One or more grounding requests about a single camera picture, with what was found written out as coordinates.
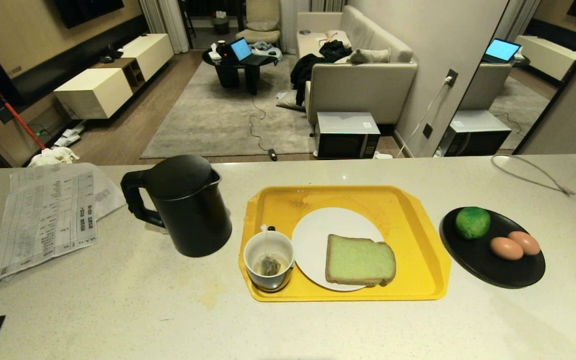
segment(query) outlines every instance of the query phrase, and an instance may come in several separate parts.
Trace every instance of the mop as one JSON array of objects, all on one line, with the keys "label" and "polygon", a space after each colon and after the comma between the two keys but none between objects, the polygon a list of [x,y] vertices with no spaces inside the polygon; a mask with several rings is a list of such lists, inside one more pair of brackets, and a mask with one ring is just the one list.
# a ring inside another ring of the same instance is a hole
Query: mop
[{"label": "mop", "polygon": [[12,105],[4,98],[2,93],[0,92],[0,100],[3,103],[4,107],[12,114],[14,119],[21,125],[21,127],[25,130],[30,137],[34,140],[34,142],[39,146],[41,149],[41,153],[39,155],[35,155],[30,160],[30,164],[28,167],[36,167],[36,166],[46,166],[49,164],[71,164],[73,160],[78,160],[80,157],[75,155],[75,153],[70,150],[70,148],[62,147],[62,146],[55,146],[53,148],[46,148],[44,143],[37,137],[37,135],[30,129],[28,124],[24,121],[23,118],[18,114],[18,112],[13,109]]}]

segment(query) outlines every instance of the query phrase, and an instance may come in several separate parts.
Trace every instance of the egg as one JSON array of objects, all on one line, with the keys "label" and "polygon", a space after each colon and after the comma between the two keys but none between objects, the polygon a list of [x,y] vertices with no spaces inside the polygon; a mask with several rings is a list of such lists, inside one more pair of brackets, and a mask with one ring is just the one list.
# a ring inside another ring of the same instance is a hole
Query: egg
[{"label": "egg", "polygon": [[524,256],[522,247],[508,237],[495,237],[490,241],[490,249],[504,260],[519,260]]},{"label": "egg", "polygon": [[537,255],[542,251],[537,240],[523,231],[512,231],[508,234],[508,239],[519,244],[526,255]]}]

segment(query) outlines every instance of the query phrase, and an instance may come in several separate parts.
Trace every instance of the rug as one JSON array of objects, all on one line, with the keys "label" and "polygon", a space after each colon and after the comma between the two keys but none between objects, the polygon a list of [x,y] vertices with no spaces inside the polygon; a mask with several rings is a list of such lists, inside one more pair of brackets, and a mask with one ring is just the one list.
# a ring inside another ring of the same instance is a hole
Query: rug
[{"label": "rug", "polygon": [[[264,148],[274,148],[277,154],[313,152],[306,114],[275,106],[275,95],[291,88],[290,57],[284,56],[277,66],[261,66],[255,96],[246,90],[243,70],[239,71],[239,87],[226,89],[219,83],[215,68],[202,62],[141,158],[267,155],[258,147],[259,139],[250,134],[249,119]],[[263,120],[259,119],[263,111],[255,106],[265,111]]]},{"label": "rug", "polygon": [[500,149],[515,150],[548,103],[550,100],[509,76],[488,110],[512,129]]}]

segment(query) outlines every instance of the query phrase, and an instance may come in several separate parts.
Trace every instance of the kettle lid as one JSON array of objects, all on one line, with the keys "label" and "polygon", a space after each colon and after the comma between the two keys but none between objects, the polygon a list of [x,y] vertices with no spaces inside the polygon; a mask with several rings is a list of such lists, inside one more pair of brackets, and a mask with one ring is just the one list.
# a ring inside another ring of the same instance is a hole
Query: kettle lid
[{"label": "kettle lid", "polygon": [[199,155],[178,155],[165,159],[144,171],[143,180],[151,196],[178,199],[192,195],[206,186],[213,169]]}]

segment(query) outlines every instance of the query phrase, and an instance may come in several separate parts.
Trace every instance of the mirror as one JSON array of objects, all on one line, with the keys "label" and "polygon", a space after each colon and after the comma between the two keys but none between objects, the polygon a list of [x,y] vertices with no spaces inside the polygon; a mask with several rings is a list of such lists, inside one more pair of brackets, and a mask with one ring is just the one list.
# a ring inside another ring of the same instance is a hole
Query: mirror
[{"label": "mirror", "polygon": [[576,64],[576,0],[510,0],[435,157],[512,154]]}]

